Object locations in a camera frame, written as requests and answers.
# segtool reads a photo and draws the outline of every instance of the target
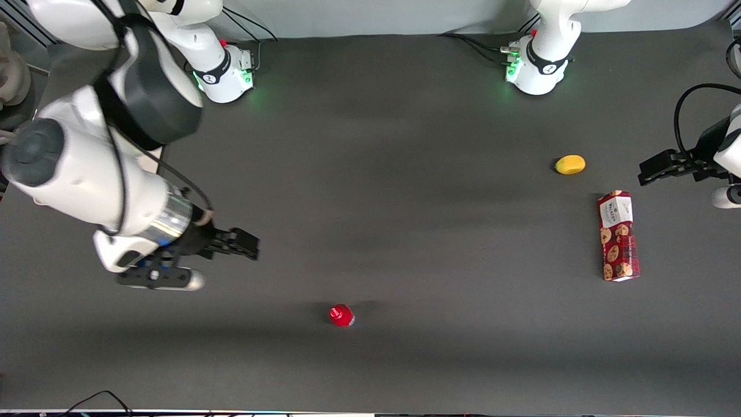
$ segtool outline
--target red bottle cap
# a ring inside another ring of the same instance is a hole
[[[337,304],[329,309],[329,319],[335,326],[339,327],[350,327],[355,323],[355,315],[353,315],[350,307],[344,304]]]

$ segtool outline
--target yellow lemon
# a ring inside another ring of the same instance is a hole
[[[556,162],[556,171],[564,175],[572,175],[584,171],[587,162],[579,155],[566,155]]]

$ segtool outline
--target red object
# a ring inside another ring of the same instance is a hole
[[[597,205],[604,280],[620,282],[638,278],[641,269],[633,234],[631,193],[612,191],[600,198]]]
[[[350,327],[355,323],[355,315],[350,307],[344,304],[337,304],[329,309],[329,319],[338,327]]]

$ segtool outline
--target red cardboard box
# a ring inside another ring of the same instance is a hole
[[[620,282],[638,278],[641,270],[633,235],[631,193],[612,191],[600,198],[597,206],[605,281]]]

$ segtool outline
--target dark gray table surface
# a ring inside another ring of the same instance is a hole
[[[117,286],[92,226],[10,189],[2,406],[109,389],[136,408],[741,415],[741,211],[712,207],[718,182],[636,179],[674,147],[686,88],[738,84],[730,40],[719,22],[585,34],[543,97],[453,39],[266,43],[256,89],[206,104],[168,155],[260,261],[189,258],[194,293]],[[738,101],[691,97],[687,140]],[[571,153],[583,173],[551,171]],[[615,188],[643,274],[625,283],[601,280]],[[335,302],[353,328],[325,322]]]

